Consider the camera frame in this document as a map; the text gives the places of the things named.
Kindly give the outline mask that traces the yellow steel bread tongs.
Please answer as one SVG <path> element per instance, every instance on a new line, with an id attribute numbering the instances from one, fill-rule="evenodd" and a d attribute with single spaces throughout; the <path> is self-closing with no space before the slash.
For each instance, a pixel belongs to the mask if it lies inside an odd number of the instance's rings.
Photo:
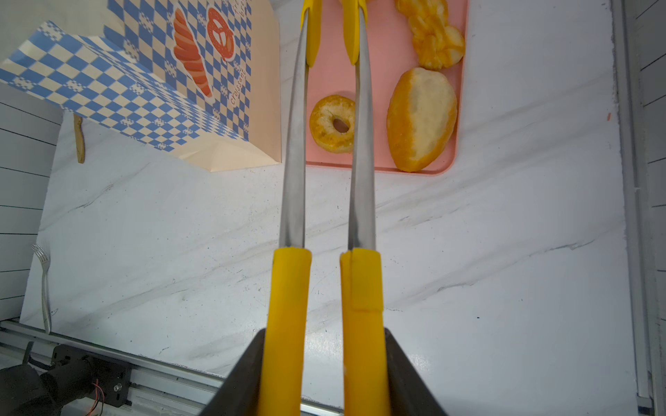
<path id="1" fill-rule="evenodd" d="M 261 415 L 297 415 L 309 389 L 303 385 L 305 353 L 317 352 L 331 336 L 332 309 L 317 308 L 306 322 L 313 251 L 341 252 L 341 329 L 343 411 L 347 415 L 391 412 L 388 360 L 383 325 L 382 262 L 376 249 L 374 110 L 369 53 L 369 12 L 364 1 L 342 4 L 343 43 L 355 71 L 355 143 L 350 165 L 350 208 L 334 213 L 331 198 L 317 201 L 313 221 L 306 218 L 306 157 L 314 136 L 309 128 L 309 72 L 314 67 L 327 7 L 307 1 L 301 12 L 298 49 L 286 135 L 279 247 L 272 263 L 268 322 L 258 392 Z"/>

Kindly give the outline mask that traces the ring bagel bread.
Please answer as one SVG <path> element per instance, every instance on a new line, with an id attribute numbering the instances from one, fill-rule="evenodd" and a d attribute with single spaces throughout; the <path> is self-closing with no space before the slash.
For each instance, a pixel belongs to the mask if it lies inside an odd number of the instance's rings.
<path id="1" fill-rule="evenodd" d="M 333 154 L 351 154 L 355 142 L 356 104 L 341 95 L 320 100 L 310 114 L 310 132 L 319 147 Z"/>

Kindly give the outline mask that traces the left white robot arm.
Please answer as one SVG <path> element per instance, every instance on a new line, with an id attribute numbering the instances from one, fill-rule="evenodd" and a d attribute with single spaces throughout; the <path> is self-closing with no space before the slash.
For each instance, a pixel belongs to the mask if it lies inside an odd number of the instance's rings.
<path id="1" fill-rule="evenodd" d="M 76 400 L 93 400 L 88 415 L 128 403 L 132 366 L 81 348 L 58 345 L 49 362 L 32 357 L 30 341 L 22 363 L 1 370 L 1 414 L 59 415 Z"/>

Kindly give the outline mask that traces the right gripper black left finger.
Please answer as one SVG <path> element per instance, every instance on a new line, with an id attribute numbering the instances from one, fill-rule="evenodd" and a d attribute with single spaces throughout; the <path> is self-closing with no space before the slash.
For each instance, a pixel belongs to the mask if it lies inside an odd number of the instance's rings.
<path id="1" fill-rule="evenodd" d="M 265 329 L 260 329 L 200 416 L 257 414 L 264 346 Z"/>

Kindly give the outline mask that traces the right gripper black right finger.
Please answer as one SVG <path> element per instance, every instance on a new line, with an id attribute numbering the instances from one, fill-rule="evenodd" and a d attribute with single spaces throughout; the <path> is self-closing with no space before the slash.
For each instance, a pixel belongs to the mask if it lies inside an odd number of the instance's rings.
<path id="1" fill-rule="evenodd" d="M 393 416 L 447 416 L 388 328 L 384 329 L 390 414 Z"/>

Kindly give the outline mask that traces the large oval bread loaf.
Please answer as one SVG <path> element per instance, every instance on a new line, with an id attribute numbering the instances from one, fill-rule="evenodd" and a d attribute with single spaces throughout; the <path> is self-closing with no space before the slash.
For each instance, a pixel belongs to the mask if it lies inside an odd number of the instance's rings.
<path id="1" fill-rule="evenodd" d="M 405 72 L 387 113 L 388 147 L 397 169 L 419 172 L 439 158 L 457 116 L 457 96 L 444 74 L 423 68 Z"/>

